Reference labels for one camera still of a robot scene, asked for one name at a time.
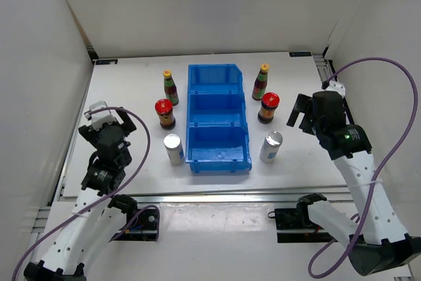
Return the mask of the red-lid sauce jar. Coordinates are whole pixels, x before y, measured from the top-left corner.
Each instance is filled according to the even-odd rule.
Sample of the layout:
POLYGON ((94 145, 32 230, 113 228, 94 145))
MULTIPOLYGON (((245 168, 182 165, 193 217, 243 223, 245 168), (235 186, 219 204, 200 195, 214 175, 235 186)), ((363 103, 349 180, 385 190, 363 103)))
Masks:
POLYGON ((160 126, 164 129, 173 129, 176 119, 173 113, 173 105, 169 99, 159 99, 155 103, 155 111, 159 117, 160 126))
POLYGON ((280 98, 276 93, 265 93, 260 102, 258 119, 264 124, 271 123, 274 119, 275 110, 278 108, 280 98))

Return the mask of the silver can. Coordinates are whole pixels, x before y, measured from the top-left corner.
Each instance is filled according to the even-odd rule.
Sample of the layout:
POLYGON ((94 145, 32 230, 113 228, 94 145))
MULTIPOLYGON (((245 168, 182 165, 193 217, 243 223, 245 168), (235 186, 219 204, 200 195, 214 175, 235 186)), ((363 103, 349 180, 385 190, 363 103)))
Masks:
POLYGON ((260 150, 260 160, 264 163, 271 163, 275 159, 283 140, 282 134, 278 131, 267 133, 260 150))
POLYGON ((180 137, 177 134, 169 134, 163 142, 170 162, 173 165, 181 165, 185 157, 180 137))

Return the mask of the tall sauce bottle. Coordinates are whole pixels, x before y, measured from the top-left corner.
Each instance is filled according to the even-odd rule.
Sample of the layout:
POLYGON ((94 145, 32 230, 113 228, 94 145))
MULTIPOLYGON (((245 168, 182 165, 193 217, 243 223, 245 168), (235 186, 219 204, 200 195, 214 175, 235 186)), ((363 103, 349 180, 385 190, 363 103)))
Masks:
POLYGON ((270 67, 266 63, 260 66, 260 70, 256 77, 252 92, 252 98, 256 101, 260 101, 266 92, 269 69, 270 67))
POLYGON ((173 106, 176 106, 179 103, 179 98, 178 98, 177 87, 172 77, 172 72, 170 70, 165 70, 163 72, 163 77, 164 77, 165 96, 168 100, 171 101, 173 106))

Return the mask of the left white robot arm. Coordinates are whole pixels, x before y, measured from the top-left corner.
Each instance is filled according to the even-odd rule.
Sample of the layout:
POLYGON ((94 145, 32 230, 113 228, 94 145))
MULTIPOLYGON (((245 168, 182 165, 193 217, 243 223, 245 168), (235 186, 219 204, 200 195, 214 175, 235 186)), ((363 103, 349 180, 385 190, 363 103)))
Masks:
POLYGON ((90 106, 85 116, 91 123, 78 132, 95 151, 70 216, 46 233, 55 239, 38 263, 26 265, 26 280, 85 280, 87 264, 119 230, 137 223, 137 203, 120 191, 131 181, 125 173, 132 162, 127 137, 139 117, 103 101, 90 106))

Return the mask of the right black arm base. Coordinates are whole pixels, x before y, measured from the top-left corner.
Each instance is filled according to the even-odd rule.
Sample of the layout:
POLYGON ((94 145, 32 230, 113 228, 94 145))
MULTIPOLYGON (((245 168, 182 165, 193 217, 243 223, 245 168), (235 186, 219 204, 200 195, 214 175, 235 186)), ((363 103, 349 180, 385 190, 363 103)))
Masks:
POLYGON ((295 209, 274 209, 267 216, 275 220, 278 243, 328 243, 333 240, 320 226, 305 226, 295 209))

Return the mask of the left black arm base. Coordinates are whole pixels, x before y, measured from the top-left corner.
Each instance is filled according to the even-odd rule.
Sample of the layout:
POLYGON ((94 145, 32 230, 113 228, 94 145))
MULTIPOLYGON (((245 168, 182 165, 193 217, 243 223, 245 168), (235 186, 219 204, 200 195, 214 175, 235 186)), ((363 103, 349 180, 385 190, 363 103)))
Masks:
POLYGON ((157 242, 160 219, 160 209, 156 205, 148 205, 138 211, 133 211, 132 216, 127 217, 127 223, 130 225, 117 232, 111 241, 157 242))

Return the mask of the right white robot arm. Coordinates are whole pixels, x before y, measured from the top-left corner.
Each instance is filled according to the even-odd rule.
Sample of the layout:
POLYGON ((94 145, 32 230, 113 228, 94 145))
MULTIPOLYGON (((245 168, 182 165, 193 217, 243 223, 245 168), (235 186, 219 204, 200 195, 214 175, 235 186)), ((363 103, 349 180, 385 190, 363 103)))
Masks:
POLYGON ((401 267, 420 255, 420 238, 409 235, 397 218, 374 164, 372 146, 364 129, 347 124, 343 98, 336 91, 299 94, 287 121, 299 116, 304 133, 316 136, 320 146, 344 178, 358 211, 353 222, 321 194, 299 198, 295 220, 303 228, 317 225, 345 248, 345 256, 361 275, 401 267))

